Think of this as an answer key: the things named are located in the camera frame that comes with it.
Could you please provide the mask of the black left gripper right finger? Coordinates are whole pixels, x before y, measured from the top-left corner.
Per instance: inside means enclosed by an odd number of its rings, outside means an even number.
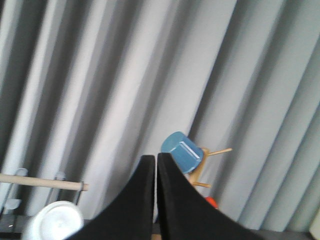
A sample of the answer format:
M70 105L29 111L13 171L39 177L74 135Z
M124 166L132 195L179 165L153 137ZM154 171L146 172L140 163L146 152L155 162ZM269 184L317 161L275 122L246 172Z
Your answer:
M169 153L157 156L157 204L164 240L262 239L207 202Z

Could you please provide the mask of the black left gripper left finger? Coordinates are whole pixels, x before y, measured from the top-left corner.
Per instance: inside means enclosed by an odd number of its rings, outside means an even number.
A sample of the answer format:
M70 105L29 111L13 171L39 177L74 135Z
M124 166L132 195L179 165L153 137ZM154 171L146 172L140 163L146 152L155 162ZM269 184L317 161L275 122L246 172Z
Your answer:
M150 240L154 212L155 157L143 155L119 195L69 240Z

